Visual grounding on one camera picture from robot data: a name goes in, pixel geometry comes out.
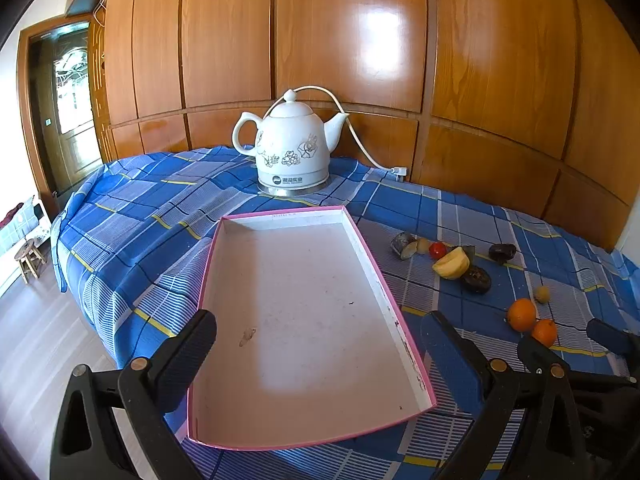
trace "red tomato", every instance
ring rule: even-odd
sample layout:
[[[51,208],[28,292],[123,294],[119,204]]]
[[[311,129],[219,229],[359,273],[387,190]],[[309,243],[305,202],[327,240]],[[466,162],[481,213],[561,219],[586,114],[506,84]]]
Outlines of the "red tomato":
[[[434,242],[429,246],[429,254],[434,260],[439,260],[447,254],[447,246],[442,242]]]

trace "red cloth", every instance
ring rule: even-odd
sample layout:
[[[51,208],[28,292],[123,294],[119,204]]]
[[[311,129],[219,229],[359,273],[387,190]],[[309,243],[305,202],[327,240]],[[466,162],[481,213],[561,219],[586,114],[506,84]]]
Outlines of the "red cloth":
[[[0,222],[0,229],[2,229],[5,225],[7,225],[15,216],[15,214],[20,210],[20,208],[24,205],[24,202],[20,202],[16,207],[14,207],[13,209],[11,209],[11,211],[9,211],[6,216],[4,217],[4,220],[2,220]]]

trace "metal pin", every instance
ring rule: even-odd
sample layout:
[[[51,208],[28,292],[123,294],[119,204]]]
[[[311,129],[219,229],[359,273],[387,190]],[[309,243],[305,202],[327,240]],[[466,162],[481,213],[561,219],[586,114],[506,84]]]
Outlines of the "metal pin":
[[[489,366],[494,372],[504,372],[507,369],[507,363],[502,359],[491,359]]]
[[[86,365],[78,365],[77,367],[74,368],[74,371],[72,372],[72,374],[74,375],[74,377],[80,377],[84,375],[85,372],[86,372]]]
[[[564,370],[559,364],[551,365],[551,375],[556,379],[562,379],[564,377]]]
[[[146,358],[144,358],[144,357],[136,357],[131,362],[131,369],[135,370],[137,372],[140,371],[140,370],[144,370],[146,368],[146,364],[147,363],[148,363],[148,361],[146,360]]]

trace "floor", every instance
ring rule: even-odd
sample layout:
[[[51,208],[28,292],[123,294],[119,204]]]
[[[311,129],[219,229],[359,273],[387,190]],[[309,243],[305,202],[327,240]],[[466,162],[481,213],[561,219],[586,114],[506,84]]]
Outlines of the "floor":
[[[51,443],[71,370],[115,368],[71,293],[58,290],[50,253],[40,279],[19,278],[0,297],[0,425],[26,463],[49,478]],[[114,410],[138,474],[155,479],[123,410]]]

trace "blue gripper pad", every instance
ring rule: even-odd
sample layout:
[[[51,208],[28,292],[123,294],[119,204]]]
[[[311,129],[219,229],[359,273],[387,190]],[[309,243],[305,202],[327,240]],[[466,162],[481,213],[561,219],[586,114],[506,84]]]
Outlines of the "blue gripper pad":
[[[627,334],[599,319],[594,318],[587,323],[587,336],[614,354],[626,355],[632,351]]]
[[[458,406],[478,418],[484,406],[482,381],[463,354],[462,338],[439,312],[422,318],[420,337]]]

